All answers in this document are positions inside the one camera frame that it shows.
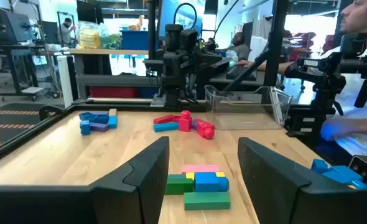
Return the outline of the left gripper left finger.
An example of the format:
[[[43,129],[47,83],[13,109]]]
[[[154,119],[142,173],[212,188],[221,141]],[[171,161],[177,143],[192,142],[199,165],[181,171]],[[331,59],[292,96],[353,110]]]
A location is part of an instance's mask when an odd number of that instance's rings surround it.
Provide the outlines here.
[[[89,185],[0,185],[0,223],[158,223],[168,168],[163,136]]]

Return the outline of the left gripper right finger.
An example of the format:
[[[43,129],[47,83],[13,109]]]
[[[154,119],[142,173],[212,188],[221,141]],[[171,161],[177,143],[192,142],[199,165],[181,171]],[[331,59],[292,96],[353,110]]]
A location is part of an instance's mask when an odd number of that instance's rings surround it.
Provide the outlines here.
[[[246,137],[243,180],[260,223],[367,223],[367,189],[329,179]]]

